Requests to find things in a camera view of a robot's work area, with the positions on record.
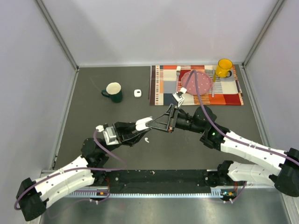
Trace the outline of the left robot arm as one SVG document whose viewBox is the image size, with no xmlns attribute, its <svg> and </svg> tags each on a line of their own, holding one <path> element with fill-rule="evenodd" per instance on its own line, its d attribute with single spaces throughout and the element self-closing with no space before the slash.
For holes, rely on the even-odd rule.
<svg viewBox="0 0 299 224">
<path fill-rule="evenodd" d="M 64 196 L 86 186 L 103 184 L 106 173 L 112 171 L 103 167 L 110 157 L 122 164 L 120 170 L 126 167 L 125 161 L 112 151 L 122 145 L 135 145 L 150 130 L 141 120 L 97 126 L 93 137 L 85 140 L 81 155 L 75 160 L 48 176 L 22 181 L 14 209 L 20 210 L 26 221 L 31 221 Z"/>
</svg>

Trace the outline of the white oval charging case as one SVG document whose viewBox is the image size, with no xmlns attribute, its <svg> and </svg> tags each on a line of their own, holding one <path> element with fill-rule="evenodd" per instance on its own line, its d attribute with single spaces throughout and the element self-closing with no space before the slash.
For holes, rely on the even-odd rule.
<svg viewBox="0 0 299 224">
<path fill-rule="evenodd" d="M 142 131 L 142 130 L 148 129 L 148 127 L 146 126 L 146 124 L 148 122 L 152 121 L 152 120 L 153 120 L 152 117 L 146 117 L 146 118 L 137 120 L 136 123 L 135 123 L 135 129 L 137 131 Z"/>
</svg>

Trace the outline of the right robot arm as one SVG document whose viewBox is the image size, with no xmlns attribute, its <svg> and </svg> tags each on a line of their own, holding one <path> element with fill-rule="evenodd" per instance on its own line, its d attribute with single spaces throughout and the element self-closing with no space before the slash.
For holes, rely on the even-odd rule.
<svg viewBox="0 0 299 224">
<path fill-rule="evenodd" d="M 176 128 L 200 133 L 200 141 L 208 148 L 234 154 L 251 162 L 240 164 L 225 161 L 218 166 L 218 179 L 222 184 L 257 182 L 274 186 L 281 193 L 299 195 L 299 151 L 273 149 L 239 136 L 215 123 L 216 115 L 207 106 L 200 106 L 193 116 L 175 105 L 163 114 L 165 122 L 149 118 L 147 128 L 173 132 Z"/>
</svg>

